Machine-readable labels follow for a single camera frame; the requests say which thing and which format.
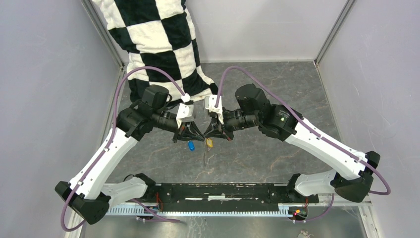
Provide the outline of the yellow tagged key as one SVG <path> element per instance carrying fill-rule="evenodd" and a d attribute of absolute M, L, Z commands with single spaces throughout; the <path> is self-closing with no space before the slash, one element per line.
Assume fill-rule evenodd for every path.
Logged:
<path fill-rule="evenodd" d="M 206 139 L 206 145 L 207 145 L 209 148 L 212 148 L 212 147 L 213 147 L 213 140 L 212 140 L 211 138 L 207 138 L 207 139 Z"/>

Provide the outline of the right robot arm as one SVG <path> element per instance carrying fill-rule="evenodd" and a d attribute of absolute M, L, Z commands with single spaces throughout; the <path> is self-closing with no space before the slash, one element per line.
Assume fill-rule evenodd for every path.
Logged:
<path fill-rule="evenodd" d="M 286 196 L 292 202 L 315 194 L 336 193 L 351 202 L 362 202 L 373 182 L 372 168 L 377 168 L 380 155 L 352 149 L 317 129 L 299 112 L 290 112 L 282 104 L 272 104 L 262 89 L 254 84 L 241 86 L 235 92 L 239 108 L 222 106 L 216 95 L 205 98 L 211 123 L 206 138 L 231 141 L 233 133 L 257 127 L 267 137 L 297 146 L 331 167 L 317 174 L 294 174 L 288 182 Z"/>

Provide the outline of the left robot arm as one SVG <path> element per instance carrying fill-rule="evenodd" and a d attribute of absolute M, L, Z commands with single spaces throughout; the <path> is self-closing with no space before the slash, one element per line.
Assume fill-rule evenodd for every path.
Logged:
<path fill-rule="evenodd" d="M 120 111 L 108 136 L 86 166 L 69 182 L 60 181 L 56 193 L 84 222 L 92 225 L 107 211 L 126 201 L 140 198 L 150 202 L 156 195 L 155 182 L 144 174 L 106 185 L 106 180 L 121 159 L 154 128 L 173 133 L 173 141 L 204 141 L 194 123 L 193 101 L 185 95 L 177 113 L 167 110 L 172 99 L 169 91 L 158 85 L 145 89 L 141 99 Z"/>

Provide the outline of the metal key organizer plate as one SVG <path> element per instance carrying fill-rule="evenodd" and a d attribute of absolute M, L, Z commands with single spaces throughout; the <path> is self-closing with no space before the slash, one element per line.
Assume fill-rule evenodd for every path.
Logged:
<path fill-rule="evenodd" d="M 207 164 L 207 153 L 208 153 L 208 145 L 206 142 L 203 143 L 203 170 L 206 169 Z"/>

